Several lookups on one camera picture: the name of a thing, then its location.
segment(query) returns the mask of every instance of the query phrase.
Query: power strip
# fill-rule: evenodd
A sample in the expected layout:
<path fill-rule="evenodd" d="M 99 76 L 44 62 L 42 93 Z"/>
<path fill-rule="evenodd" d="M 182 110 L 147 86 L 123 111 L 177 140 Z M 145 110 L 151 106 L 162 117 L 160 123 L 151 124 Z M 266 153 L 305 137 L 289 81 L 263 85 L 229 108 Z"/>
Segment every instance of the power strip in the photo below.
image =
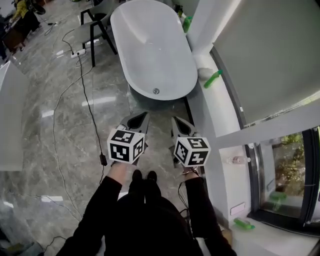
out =
<path fill-rule="evenodd" d="M 81 55 L 84 55 L 84 54 L 86 54 L 86 50 L 85 49 L 78 50 L 74 54 L 72 54 L 72 52 L 71 52 L 71 59 L 78 58 L 78 56 L 81 56 Z"/>

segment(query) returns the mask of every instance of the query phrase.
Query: clear plastic bottle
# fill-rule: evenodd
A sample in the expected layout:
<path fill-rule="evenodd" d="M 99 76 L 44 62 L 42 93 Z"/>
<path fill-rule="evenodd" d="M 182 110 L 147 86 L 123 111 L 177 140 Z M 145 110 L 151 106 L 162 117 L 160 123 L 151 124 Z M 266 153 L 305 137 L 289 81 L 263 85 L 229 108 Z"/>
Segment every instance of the clear plastic bottle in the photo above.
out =
<path fill-rule="evenodd" d="M 250 157 L 246 156 L 230 156 L 226 159 L 227 164 L 233 164 L 233 165 L 244 165 L 245 163 L 251 162 Z"/>

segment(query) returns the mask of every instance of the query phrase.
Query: yellow shirt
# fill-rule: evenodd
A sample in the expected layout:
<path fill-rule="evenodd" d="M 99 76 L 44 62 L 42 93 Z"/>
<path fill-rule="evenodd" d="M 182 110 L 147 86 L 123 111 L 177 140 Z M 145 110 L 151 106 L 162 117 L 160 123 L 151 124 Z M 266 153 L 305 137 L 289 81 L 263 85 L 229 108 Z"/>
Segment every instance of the yellow shirt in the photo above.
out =
<path fill-rule="evenodd" d="M 27 4 L 25 0 L 21 0 L 16 4 L 16 12 L 13 15 L 12 19 L 15 20 L 19 15 L 24 18 L 26 13 L 28 12 Z"/>

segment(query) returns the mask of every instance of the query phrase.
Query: bathtub drain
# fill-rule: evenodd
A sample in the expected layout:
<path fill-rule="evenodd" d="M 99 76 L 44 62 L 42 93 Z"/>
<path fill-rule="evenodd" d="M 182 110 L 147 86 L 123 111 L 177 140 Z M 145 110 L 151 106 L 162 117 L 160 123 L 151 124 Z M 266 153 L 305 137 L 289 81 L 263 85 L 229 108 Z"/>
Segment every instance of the bathtub drain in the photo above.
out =
<path fill-rule="evenodd" d="M 160 93 L 160 90 L 159 90 L 158 88 L 154 88 L 154 89 L 153 89 L 153 93 L 154 93 L 154 94 L 159 94 L 159 93 Z"/>

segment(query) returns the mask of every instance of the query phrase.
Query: person in yellow shirt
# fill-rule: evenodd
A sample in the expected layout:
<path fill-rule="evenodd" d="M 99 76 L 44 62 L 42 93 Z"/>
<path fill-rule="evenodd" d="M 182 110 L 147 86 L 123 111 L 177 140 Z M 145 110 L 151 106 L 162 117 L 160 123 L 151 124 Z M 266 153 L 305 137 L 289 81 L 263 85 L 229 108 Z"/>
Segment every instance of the person in yellow shirt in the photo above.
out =
<path fill-rule="evenodd" d="M 22 23 L 25 27 L 25 35 L 28 35 L 30 31 L 37 31 L 40 28 L 40 22 L 35 13 L 32 10 L 28 10 L 26 0 L 15 0 L 15 2 L 16 12 L 12 17 L 12 21 L 16 20 L 18 17 L 22 18 Z"/>

